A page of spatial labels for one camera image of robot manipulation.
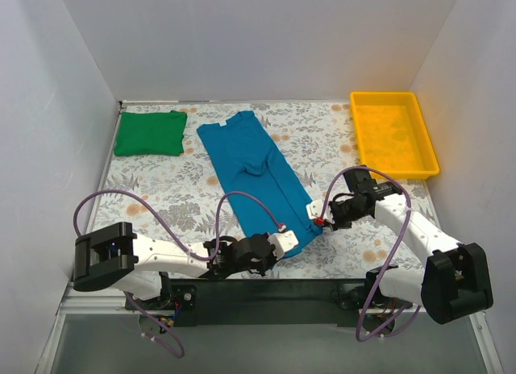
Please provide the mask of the blue t shirt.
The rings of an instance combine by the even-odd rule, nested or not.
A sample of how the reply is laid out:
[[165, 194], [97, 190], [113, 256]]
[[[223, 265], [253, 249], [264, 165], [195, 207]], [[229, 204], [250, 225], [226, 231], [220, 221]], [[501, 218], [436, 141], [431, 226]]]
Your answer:
[[287, 258], [322, 234], [306, 211], [312, 199], [252, 111], [204, 124], [197, 133], [224, 192], [241, 191], [258, 198], [294, 232], [298, 245], [285, 254]]

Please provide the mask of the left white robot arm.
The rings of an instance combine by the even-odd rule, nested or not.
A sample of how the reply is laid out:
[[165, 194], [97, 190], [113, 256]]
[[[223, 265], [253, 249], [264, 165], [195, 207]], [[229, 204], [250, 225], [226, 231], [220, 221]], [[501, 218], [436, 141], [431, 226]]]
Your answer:
[[73, 288], [95, 292], [110, 287], [131, 293], [153, 309], [172, 298], [164, 283], [167, 273], [221, 280], [238, 272], [263, 275], [285, 254], [282, 233], [253, 235], [241, 240], [223, 236], [194, 243], [182, 251], [176, 244], [149, 238], [120, 222], [77, 238]]

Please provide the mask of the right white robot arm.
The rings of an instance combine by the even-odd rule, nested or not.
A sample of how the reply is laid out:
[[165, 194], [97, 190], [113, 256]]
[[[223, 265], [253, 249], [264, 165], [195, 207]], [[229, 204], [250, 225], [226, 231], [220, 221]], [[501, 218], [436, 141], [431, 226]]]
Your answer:
[[397, 236], [393, 248], [404, 243], [424, 269], [403, 270], [392, 265], [393, 256], [388, 255], [382, 267], [366, 275], [363, 307], [380, 308], [398, 299], [424, 308], [438, 324], [491, 308], [493, 291], [484, 249], [441, 231], [413, 209], [408, 192], [398, 182], [386, 177], [379, 183], [373, 172], [366, 166], [341, 171], [348, 198], [326, 198], [318, 218], [334, 231], [374, 218]]

